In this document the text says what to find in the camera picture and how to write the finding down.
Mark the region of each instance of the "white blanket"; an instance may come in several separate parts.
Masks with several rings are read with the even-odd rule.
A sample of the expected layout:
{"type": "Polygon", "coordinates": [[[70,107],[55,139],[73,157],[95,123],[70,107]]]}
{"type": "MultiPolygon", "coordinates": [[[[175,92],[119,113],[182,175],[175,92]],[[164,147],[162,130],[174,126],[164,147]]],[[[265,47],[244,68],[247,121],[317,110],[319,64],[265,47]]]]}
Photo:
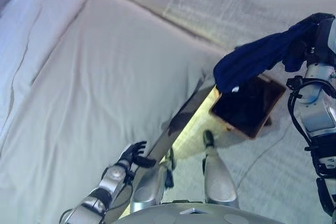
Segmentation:
{"type": "Polygon", "coordinates": [[[86,0],[11,0],[0,18],[0,153],[20,104],[86,0]]]}
{"type": "MultiPolygon", "coordinates": [[[[0,223],[57,223],[127,144],[155,143],[195,90],[213,83],[225,54],[126,0],[33,3],[42,9],[27,10],[34,15],[17,26],[13,51],[17,110],[2,135],[0,223]]],[[[19,15],[17,7],[6,12],[19,15]]]]}

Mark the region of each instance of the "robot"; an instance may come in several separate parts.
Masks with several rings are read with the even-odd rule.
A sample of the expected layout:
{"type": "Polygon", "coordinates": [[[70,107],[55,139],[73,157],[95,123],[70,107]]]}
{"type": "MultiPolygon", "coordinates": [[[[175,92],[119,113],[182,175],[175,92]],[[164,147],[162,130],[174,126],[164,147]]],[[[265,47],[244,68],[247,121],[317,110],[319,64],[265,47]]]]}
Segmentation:
{"type": "MultiPolygon", "coordinates": [[[[318,194],[323,210],[336,224],[336,91],[332,79],[336,78],[336,21],[323,20],[317,30],[315,47],[307,52],[305,77],[288,79],[292,90],[288,110],[294,126],[302,134],[311,152],[312,163],[318,175],[318,194]],[[294,116],[298,101],[300,123],[294,116]]],[[[164,190],[174,186],[172,171],[175,167],[173,152],[166,161],[140,156],[146,142],[131,145],[119,160],[107,167],[101,182],[77,207],[66,211],[59,223],[104,224],[108,210],[121,190],[130,185],[134,172],[132,164],[148,168],[131,198],[131,215],[115,224],[132,223],[229,223],[229,224],[281,224],[239,209],[235,185],[224,162],[214,146],[210,131],[203,135],[206,156],[203,160],[205,204],[202,202],[174,201],[161,204],[164,190]]]]}

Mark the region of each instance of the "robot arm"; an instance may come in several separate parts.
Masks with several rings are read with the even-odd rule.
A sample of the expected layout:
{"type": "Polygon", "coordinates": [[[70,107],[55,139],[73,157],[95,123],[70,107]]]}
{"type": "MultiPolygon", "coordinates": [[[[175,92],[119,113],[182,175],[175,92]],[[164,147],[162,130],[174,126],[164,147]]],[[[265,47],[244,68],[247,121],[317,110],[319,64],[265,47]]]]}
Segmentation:
{"type": "Polygon", "coordinates": [[[313,165],[319,178],[318,192],[323,210],[336,223],[336,112],[335,88],[331,85],[336,68],[336,21],[322,21],[317,31],[315,47],[307,55],[304,78],[288,79],[293,90],[288,101],[293,123],[308,143],[313,165]],[[303,129],[294,116],[298,101],[303,129]]]}
{"type": "Polygon", "coordinates": [[[61,217],[62,224],[103,224],[108,210],[126,185],[131,185],[135,174],[130,171],[132,163],[150,168],[156,163],[153,159],[139,156],[143,154],[146,142],[131,145],[119,160],[103,172],[102,179],[95,188],[68,215],[61,217]]]}

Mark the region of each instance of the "black cable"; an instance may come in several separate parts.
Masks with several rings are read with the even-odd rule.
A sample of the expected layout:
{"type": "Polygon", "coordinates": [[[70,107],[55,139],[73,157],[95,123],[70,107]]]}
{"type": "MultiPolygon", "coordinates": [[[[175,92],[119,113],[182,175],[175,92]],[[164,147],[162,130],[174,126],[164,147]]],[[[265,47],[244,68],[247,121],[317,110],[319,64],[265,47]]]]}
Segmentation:
{"type": "MultiPolygon", "coordinates": [[[[119,208],[119,207],[122,207],[122,206],[125,205],[128,201],[131,200],[131,197],[132,197],[132,194],[133,194],[133,185],[130,184],[130,186],[131,186],[131,193],[130,193],[130,196],[127,198],[127,200],[125,200],[123,203],[121,203],[121,204],[119,204],[119,205],[117,205],[117,206],[115,206],[115,207],[110,208],[109,210],[114,210],[114,209],[117,209],[117,208],[119,208]]],[[[126,185],[120,190],[120,193],[125,189],[125,187],[126,187],[126,185]]]]}
{"type": "Polygon", "coordinates": [[[65,215],[66,213],[70,212],[70,211],[72,211],[72,208],[70,208],[70,209],[68,209],[68,210],[65,210],[65,211],[63,212],[63,214],[62,214],[61,217],[59,218],[58,224],[61,224],[64,215],[65,215]]]}

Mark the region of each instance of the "blue cloth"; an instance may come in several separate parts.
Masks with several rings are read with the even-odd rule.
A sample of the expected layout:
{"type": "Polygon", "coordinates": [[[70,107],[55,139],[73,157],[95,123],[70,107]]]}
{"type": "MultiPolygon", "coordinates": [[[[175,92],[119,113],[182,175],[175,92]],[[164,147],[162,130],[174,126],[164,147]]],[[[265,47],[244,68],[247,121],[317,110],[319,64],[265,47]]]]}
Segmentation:
{"type": "Polygon", "coordinates": [[[231,92],[234,87],[273,68],[280,61],[287,72],[300,70],[306,60],[306,50],[314,45],[318,24],[332,17],[332,14],[316,13],[283,33],[236,48],[214,68],[217,89],[221,93],[231,92]]]}

